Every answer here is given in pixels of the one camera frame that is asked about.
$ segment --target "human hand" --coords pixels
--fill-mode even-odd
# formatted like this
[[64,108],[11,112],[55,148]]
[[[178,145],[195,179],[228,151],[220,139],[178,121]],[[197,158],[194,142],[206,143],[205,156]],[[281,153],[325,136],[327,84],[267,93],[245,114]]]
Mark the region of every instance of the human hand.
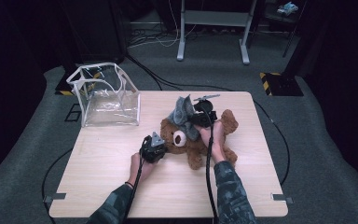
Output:
[[[139,155],[138,152],[131,156],[130,177],[127,182],[129,182],[133,186],[135,185],[136,176],[138,175],[140,157],[141,157],[141,155]],[[142,166],[142,172],[141,172],[141,176],[139,177],[138,184],[142,183],[144,180],[146,180],[150,176],[150,174],[152,173],[156,164],[157,164],[156,162],[155,163],[150,163],[147,161],[144,162],[144,165]]]
[[[200,132],[201,138],[205,146],[209,145],[209,139],[211,138],[211,127],[203,128],[198,125],[195,125],[196,129]],[[212,158],[214,163],[220,161],[225,161],[226,156],[223,152],[223,143],[224,143],[224,127],[221,121],[216,121],[213,124],[213,144],[212,144]]]

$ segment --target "sleeve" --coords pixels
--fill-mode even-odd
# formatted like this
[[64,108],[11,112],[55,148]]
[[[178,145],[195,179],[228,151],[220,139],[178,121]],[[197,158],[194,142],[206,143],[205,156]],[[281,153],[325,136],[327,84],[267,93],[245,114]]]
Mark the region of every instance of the sleeve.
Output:
[[228,161],[214,166],[219,223],[257,223],[240,177]]
[[130,201],[132,188],[126,184],[110,193],[103,205],[99,207],[88,220],[88,224],[121,223]]

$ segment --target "clear plastic bag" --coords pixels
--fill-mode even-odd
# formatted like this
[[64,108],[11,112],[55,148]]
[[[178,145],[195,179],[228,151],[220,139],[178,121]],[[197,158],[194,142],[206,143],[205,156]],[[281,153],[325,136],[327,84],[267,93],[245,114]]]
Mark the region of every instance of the clear plastic bag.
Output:
[[140,92],[115,63],[83,65],[66,79],[82,111],[82,127],[139,125]]

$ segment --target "light wooden tabletop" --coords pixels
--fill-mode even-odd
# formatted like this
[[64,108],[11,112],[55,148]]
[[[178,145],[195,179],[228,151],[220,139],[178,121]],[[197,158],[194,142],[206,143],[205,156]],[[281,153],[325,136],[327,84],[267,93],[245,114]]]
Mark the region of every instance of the light wooden tabletop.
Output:
[[[189,94],[192,100],[220,94],[210,101],[218,118],[231,109],[240,124],[226,144],[238,155],[235,168],[255,215],[286,216],[286,202],[271,199],[271,193],[282,194],[282,189],[252,96],[244,91],[141,91],[139,126],[82,128],[57,189],[66,194],[65,199],[53,201],[50,215],[89,217],[128,179],[131,155],[139,151],[144,138],[152,132],[159,134],[159,125],[173,111],[176,100]],[[138,187],[129,217],[212,217],[205,167],[191,170],[186,160],[185,154],[166,154]],[[211,184],[217,206],[213,168]]]

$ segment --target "teddy bear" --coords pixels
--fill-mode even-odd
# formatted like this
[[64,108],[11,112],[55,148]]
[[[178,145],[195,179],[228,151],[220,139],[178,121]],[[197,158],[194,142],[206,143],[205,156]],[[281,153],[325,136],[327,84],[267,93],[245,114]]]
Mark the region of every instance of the teddy bear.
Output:
[[[239,124],[229,109],[223,112],[220,121],[224,127],[224,140],[226,141],[227,135],[234,133]],[[198,170],[203,165],[201,156],[207,155],[208,148],[204,145],[200,135],[195,140],[192,140],[177,125],[166,118],[161,122],[160,137],[165,141],[165,146],[168,149],[167,153],[187,153],[187,161],[191,169]],[[234,166],[238,158],[237,154],[225,144],[223,144],[223,151],[226,159]]]

